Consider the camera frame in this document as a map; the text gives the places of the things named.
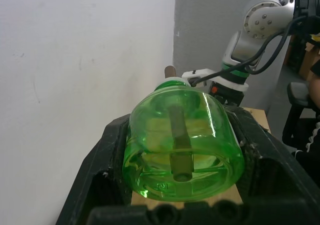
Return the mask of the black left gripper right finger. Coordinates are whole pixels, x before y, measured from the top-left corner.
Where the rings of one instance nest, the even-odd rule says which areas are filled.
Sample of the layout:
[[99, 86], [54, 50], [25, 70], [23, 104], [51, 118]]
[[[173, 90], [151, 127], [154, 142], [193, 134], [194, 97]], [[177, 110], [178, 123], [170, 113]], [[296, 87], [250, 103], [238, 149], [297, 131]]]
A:
[[291, 153], [249, 111], [225, 111], [244, 157], [236, 187], [241, 205], [224, 207], [226, 225], [318, 225], [320, 189]]

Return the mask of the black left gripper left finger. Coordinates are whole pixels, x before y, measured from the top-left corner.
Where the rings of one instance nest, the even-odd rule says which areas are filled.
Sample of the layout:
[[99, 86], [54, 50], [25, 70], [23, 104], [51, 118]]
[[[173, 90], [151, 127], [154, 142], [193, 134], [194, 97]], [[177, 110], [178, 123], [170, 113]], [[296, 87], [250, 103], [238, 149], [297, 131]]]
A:
[[57, 219], [58, 225], [84, 225], [96, 207], [131, 203], [132, 190], [122, 174], [129, 117], [124, 115], [109, 123], [84, 158]]

